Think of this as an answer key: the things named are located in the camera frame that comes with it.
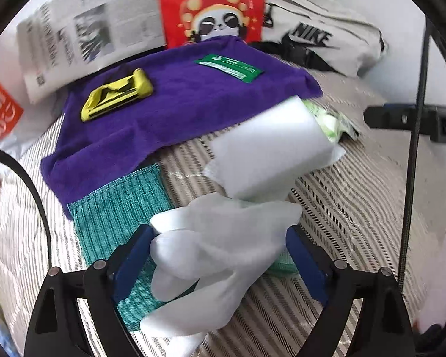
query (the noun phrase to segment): black cable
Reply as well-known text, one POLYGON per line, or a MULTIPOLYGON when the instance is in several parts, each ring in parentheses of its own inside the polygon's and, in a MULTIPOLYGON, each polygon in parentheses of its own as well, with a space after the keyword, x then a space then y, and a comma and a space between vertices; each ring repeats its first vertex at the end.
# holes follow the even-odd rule
POLYGON ((36 203, 38 207, 38 212, 41 216, 41 220, 43 221, 43 226, 45 228, 45 234, 46 234, 46 243, 48 245, 48 269, 51 268, 51 233, 49 231, 49 224, 48 219, 46 218, 45 209, 43 207, 43 203, 41 202, 40 195, 33 183, 33 180, 30 178, 26 170, 18 163, 17 160, 15 160, 12 156, 9 156, 4 151, 0 150, 0 163, 5 165, 6 167, 9 167, 11 170, 13 170, 18 177, 20 177, 23 182, 25 183, 26 187, 31 192, 31 195, 33 196, 34 202, 36 203))
POLYGON ((418 155, 418 141, 420 139, 421 116, 425 104, 426 81, 428 78, 429 40, 431 39, 431 23, 426 18, 423 49, 421 51, 420 78, 416 97, 416 118, 412 127, 412 138, 409 142, 408 169, 405 190, 405 210, 401 230, 400 258, 398 259, 398 288, 403 292, 405 281, 406 259, 408 254, 409 230, 412 225, 413 197, 415 193, 416 159, 418 155))

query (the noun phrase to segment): newspaper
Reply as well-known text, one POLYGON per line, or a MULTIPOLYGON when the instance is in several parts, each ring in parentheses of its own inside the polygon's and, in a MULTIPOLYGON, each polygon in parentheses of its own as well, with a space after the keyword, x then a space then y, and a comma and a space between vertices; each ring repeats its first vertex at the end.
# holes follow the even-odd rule
POLYGON ((158 0, 51 0, 17 28, 30 102, 165 45, 158 0))

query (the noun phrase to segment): red bag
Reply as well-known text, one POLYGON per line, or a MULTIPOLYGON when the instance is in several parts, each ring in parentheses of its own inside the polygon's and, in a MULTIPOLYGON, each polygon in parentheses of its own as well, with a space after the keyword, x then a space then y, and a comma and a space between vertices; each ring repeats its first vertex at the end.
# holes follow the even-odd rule
POLYGON ((261 39, 264 0, 160 0, 167 47, 220 35, 261 39))

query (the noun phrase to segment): panda cartoon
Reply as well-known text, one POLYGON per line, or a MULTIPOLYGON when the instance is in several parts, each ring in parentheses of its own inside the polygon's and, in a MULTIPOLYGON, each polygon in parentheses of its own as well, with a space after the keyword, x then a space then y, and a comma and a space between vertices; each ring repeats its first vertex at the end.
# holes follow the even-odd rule
POLYGON ((180 19, 187 42, 199 43, 225 35, 245 40, 251 8, 248 0, 184 0, 180 19))

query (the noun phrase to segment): striped bed sheet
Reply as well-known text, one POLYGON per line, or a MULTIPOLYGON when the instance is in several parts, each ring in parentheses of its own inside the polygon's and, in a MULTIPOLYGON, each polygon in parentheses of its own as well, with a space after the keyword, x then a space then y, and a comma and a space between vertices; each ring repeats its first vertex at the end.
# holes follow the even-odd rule
MULTIPOLYGON (((369 104, 384 100, 358 79, 311 71, 324 91, 316 102, 345 114, 361 132, 358 141, 343 142, 347 155, 323 170, 297 179, 288 200, 300 203, 300 223, 311 239, 333 259, 344 259, 360 270, 388 266, 395 273, 403 219, 406 158, 409 134, 372 131, 363 122, 369 104)), ((73 223, 66 219, 53 192, 40 173, 41 159, 56 146, 63 117, 20 159, 37 186, 50 221, 53 264, 64 272, 86 268, 73 223)), ((164 185, 176 206, 224 190, 202 175, 213 157, 209 142, 221 130, 161 149, 164 185)), ((404 299, 414 320, 426 294, 428 262, 439 250, 433 234, 446 223, 445 180, 440 163, 428 143, 420 141, 415 206, 413 208, 404 299)), ((23 354, 26 331, 46 273, 46 238, 31 194, 13 173, 0 191, 0 303, 10 332, 23 354)), ((79 301, 81 315, 96 357, 104 357, 89 309, 79 301)), ((361 302, 352 307, 347 326, 335 352, 345 355, 354 333, 361 302)), ((229 324, 209 334, 197 355, 205 357, 294 356, 307 338, 321 311, 299 276, 263 275, 248 290, 229 324)), ((167 339, 132 334, 148 357, 164 357, 167 339)))

